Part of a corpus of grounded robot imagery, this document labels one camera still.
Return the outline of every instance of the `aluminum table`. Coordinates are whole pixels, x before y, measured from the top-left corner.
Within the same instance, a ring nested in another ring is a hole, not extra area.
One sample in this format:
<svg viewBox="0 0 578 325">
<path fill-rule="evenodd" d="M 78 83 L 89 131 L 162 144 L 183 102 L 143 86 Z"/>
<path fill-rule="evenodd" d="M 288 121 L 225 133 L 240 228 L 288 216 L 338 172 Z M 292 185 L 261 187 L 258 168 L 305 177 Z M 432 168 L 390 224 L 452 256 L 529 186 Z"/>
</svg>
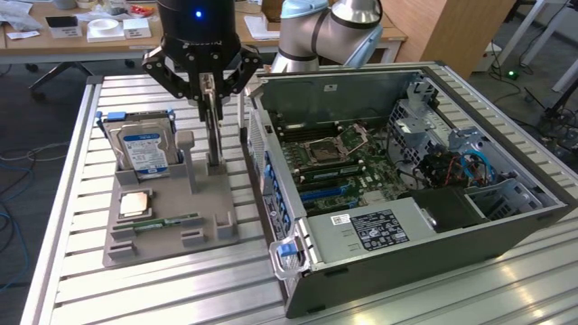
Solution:
<svg viewBox="0 0 578 325">
<path fill-rule="evenodd" d="M 432 69 L 578 197 L 577 174 L 452 69 L 437 65 Z M 453 102 L 438 99 L 453 123 L 468 126 Z M 242 157 L 240 102 L 252 106 L 246 98 L 236 97 L 225 107 L 222 142 L 242 242 L 106 269 L 102 254 L 115 156 L 94 124 L 97 111 L 174 108 L 178 128 L 194 129 L 200 140 L 196 157 L 204 155 L 208 141 L 197 109 L 147 75 L 106 77 L 87 86 L 23 324 L 578 324 L 577 211 L 497 259 L 286 319 Z"/>
</svg>

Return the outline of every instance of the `blue cable on floor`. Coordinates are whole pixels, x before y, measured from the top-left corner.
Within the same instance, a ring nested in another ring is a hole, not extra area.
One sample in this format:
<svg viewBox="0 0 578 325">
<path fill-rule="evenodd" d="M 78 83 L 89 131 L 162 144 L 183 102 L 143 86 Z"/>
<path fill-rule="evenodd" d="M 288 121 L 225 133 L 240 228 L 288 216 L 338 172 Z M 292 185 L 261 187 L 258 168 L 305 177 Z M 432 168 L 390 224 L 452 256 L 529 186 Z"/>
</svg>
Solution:
<svg viewBox="0 0 578 325">
<path fill-rule="evenodd" d="M 0 213 L 0 217 L 6 218 L 7 222 L 10 222 L 13 224 L 13 227 L 17 230 L 17 234 L 19 235 L 19 239 L 21 239 L 21 243 L 22 243 L 22 249 L 25 252 L 25 269 L 21 271 L 21 273 L 13 278 L 13 280 L 0 288 L 0 293 L 3 293 L 10 286 L 17 283 L 21 278 L 25 276 L 25 274 L 29 272 L 30 269 L 30 257 L 29 257 L 29 248 L 27 248 L 27 243 L 25 242 L 25 237 L 22 236 L 22 231 L 21 231 L 21 225 L 17 222 L 15 219 L 13 219 L 13 217 L 6 214 L 6 213 Z"/>
<path fill-rule="evenodd" d="M 7 201 L 13 200 L 17 196 L 23 194 L 26 190 L 29 190 L 30 186 L 33 185 L 33 182 L 35 181 L 35 173 L 33 172 L 31 169 L 23 168 L 23 167 L 14 167 L 14 166 L 9 166 L 5 164 L 0 164 L 0 167 L 5 169 L 11 169 L 14 171 L 26 171 L 30 175 L 30 181 L 29 181 L 27 185 L 21 189 L 21 191 L 18 191 L 11 197 L 0 199 L 2 202 L 7 202 Z"/>
</svg>

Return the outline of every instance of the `barcode sticker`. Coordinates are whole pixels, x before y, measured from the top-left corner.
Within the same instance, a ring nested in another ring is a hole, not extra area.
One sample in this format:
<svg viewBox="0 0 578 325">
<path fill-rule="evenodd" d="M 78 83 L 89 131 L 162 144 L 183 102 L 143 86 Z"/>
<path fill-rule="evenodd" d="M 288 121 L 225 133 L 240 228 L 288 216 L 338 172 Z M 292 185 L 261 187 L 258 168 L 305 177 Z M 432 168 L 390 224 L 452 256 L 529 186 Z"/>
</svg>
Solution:
<svg viewBox="0 0 578 325">
<path fill-rule="evenodd" d="M 332 222 L 334 225 L 342 225 L 344 223 L 350 223 L 350 215 L 336 215 L 332 217 Z"/>
</svg>

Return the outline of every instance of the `motherboard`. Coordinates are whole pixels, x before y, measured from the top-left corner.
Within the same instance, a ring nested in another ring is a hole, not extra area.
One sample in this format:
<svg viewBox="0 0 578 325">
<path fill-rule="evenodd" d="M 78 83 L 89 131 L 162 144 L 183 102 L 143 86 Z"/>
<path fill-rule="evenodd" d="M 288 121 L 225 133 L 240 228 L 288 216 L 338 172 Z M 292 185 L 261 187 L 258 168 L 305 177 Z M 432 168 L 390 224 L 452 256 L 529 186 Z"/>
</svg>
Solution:
<svg viewBox="0 0 578 325">
<path fill-rule="evenodd" d="M 397 200 L 409 187 L 368 123 L 278 130 L 308 216 Z"/>
</svg>

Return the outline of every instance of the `floor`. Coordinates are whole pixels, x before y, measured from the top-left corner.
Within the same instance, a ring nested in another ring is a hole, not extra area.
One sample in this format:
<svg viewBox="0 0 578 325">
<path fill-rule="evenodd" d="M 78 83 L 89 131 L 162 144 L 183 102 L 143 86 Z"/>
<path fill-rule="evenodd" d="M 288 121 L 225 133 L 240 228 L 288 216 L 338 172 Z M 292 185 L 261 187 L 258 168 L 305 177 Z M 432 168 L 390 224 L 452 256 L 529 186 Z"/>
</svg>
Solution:
<svg viewBox="0 0 578 325">
<path fill-rule="evenodd" d="M 496 42 L 501 46 L 505 46 L 520 23 L 520 19 L 516 19 L 513 23 L 505 24 L 501 28 L 496 37 Z M 503 70 L 517 67 L 519 54 L 525 50 L 536 33 L 536 29 L 529 31 Z M 521 78 L 516 84 L 520 87 L 529 87 L 537 97 L 545 98 L 547 101 L 555 100 L 559 94 L 551 88 L 577 58 L 578 49 L 563 41 L 552 39 L 533 62 L 535 75 L 529 76 L 521 73 Z M 39 66 L 39 73 L 43 73 L 54 65 L 41 64 Z M 94 73 L 102 75 L 143 73 L 141 68 L 129 69 L 123 61 L 94 62 L 89 63 L 87 67 Z M 45 103 L 37 103 L 27 90 L 27 86 L 37 78 L 38 74 L 29 72 L 23 65 L 15 65 L 10 73 L 0 77 L 0 152 L 17 148 L 37 148 L 50 143 L 66 142 L 71 138 L 86 78 L 75 70 L 61 75 L 42 89 L 49 97 Z M 491 100 L 516 90 L 513 86 L 496 81 L 487 74 L 474 74 L 469 81 Z M 541 107 L 536 102 L 525 102 L 524 97 L 524 93 L 508 97 L 499 103 L 500 107 L 517 119 L 536 123 L 540 119 Z M 578 93 L 575 94 L 569 102 L 571 107 L 578 107 Z M 66 147 L 45 152 L 39 158 L 62 154 L 66 154 Z M 34 168 L 33 185 L 21 196 L 7 202 L 13 216 L 22 225 L 31 268 L 18 285 L 0 292 L 0 325 L 18 324 L 21 320 L 29 282 L 33 279 L 33 270 L 41 251 L 63 163 L 65 160 L 39 162 Z M 27 168 L 30 161 L 23 160 L 11 165 Z M 15 171 L 0 169 L 0 189 L 5 189 L 21 175 Z M 6 232 L 0 232 L 0 242 L 5 242 L 6 236 Z M 15 241 L 0 254 L 0 287 L 19 273 L 23 266 L 23 251 Z"/>
</svg>

